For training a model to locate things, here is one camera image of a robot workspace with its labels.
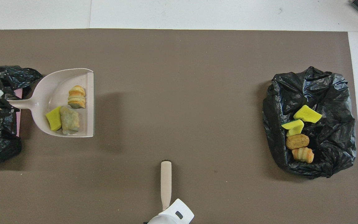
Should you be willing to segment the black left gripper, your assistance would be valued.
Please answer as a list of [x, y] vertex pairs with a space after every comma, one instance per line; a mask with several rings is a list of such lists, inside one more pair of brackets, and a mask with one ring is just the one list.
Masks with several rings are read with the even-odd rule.
[[13, 106], [8, 102], [9, 97], [13, 95], [13, 90], [8, 90], [7, 92], [2, 91], [2, 95], [0, 96], [0, 109], [13, 109]]

